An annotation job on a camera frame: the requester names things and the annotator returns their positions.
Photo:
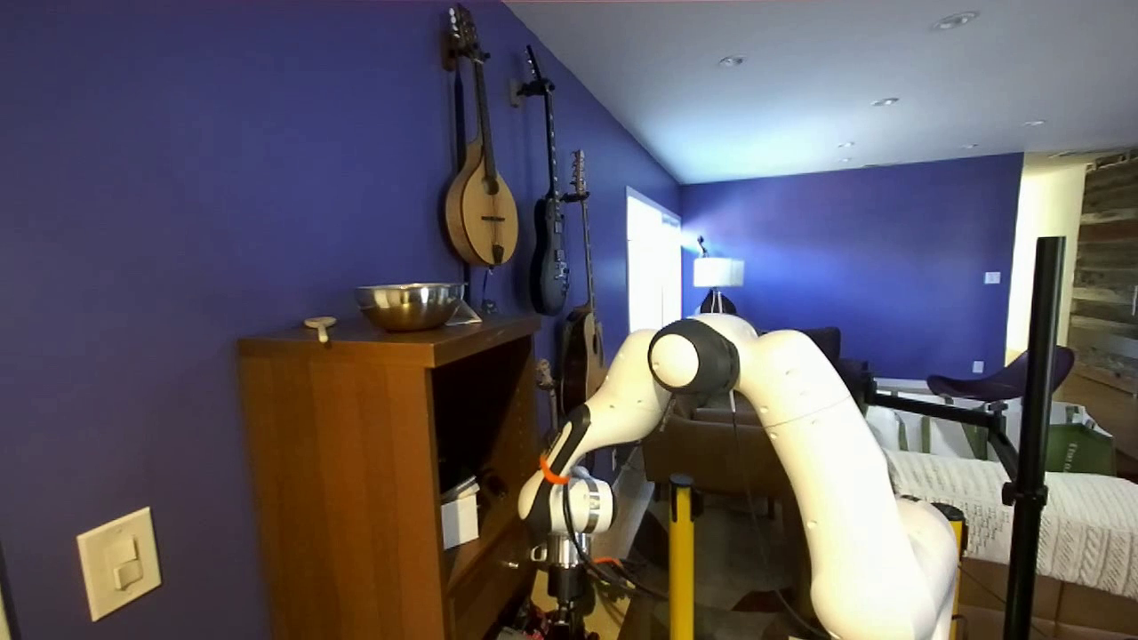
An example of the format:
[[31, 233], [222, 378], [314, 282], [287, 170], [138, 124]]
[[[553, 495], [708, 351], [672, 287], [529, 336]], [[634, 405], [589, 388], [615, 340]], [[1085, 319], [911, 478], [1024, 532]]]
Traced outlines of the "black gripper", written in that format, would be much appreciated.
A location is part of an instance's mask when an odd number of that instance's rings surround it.
[[547, 570], [544, 592], [553, 597], [553, 609], [547, 609], [553, 628], [583, 628], [586, 624], [586, 615], [595, 612], [595, 585], [589, 585], [589, 577], [583, 565]]

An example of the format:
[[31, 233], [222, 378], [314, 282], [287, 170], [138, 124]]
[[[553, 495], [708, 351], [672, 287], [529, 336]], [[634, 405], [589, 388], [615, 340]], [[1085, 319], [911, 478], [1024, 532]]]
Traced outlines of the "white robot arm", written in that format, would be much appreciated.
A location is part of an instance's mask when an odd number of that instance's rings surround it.
[[515, 515], [540, 535], [566, 535], [555, 500], [583, 453], [644, 439], [679, 395], [722, 389], [754, 408], [797, 497], [811, 609], [825, 634], [951, 640], [959, 562], [952, 523], [932, 500], [894, 489], [863, 412], [805, 330], [758, 332], [745, 317], [698, 312], [631, 332], [606, 383], [518, 487]]

